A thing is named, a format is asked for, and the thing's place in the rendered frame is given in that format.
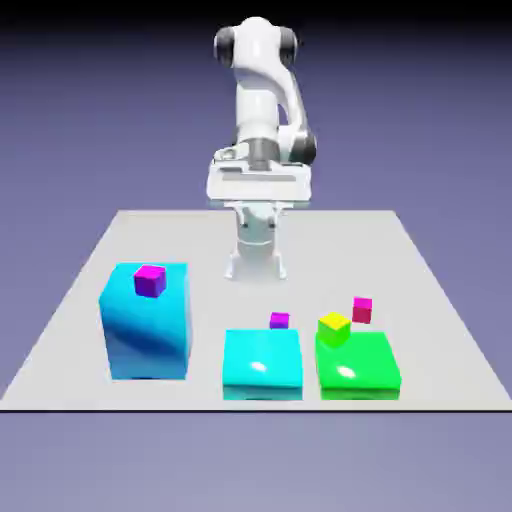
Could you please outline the large cyan box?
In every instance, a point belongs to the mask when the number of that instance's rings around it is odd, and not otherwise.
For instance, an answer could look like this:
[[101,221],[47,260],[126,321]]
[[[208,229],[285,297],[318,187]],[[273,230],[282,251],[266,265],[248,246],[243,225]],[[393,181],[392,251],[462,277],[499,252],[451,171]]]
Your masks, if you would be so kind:
[[303,364],[298,331],[227,330],[222,387],[225,400],[302,400]]

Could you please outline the large blue box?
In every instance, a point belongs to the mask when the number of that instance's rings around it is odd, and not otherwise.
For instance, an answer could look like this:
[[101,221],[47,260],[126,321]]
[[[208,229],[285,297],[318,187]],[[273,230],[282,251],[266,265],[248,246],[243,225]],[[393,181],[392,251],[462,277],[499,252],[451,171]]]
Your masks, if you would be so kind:
[[114,380],[186,378],[192,348],[189,268],[156,262],[166,287],[157,297],[136,292],[141,262],[122,262],[112,270],[99,296],[110,374]]

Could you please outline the small pink cube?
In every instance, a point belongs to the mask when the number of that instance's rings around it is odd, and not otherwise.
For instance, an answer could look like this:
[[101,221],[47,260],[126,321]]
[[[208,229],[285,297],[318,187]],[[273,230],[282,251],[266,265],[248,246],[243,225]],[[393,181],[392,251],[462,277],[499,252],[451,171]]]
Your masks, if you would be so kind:
[[352,307],[352,322],[370,324],[372,318],[373,301],[371,298],[355,297]]

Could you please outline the small yellow cube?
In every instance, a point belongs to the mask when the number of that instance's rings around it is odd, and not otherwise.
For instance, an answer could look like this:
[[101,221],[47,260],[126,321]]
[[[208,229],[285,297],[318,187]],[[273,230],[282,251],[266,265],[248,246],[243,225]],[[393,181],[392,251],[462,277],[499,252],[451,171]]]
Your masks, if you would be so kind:
[[351,334],[351,320],[337,312],[330,312],[318,320],[317,338],[324,344],[337,347]]

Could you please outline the large green box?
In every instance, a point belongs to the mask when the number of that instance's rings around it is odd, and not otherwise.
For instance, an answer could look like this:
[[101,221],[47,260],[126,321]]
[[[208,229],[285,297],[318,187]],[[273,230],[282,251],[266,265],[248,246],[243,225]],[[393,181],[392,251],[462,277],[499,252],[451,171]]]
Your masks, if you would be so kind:
[[402,377],[386,334],[356,331],[338,346],[315,337],[322,400],[397,400]]

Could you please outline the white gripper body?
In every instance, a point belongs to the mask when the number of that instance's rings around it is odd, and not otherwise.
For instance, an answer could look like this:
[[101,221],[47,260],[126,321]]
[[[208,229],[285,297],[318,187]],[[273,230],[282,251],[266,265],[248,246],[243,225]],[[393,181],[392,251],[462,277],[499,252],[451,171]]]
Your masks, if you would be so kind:
[[311,167],[270,162],[269,171],[253,171],[245,160],[212,160],[206,183],[211,201],[307,203],[312,196]]

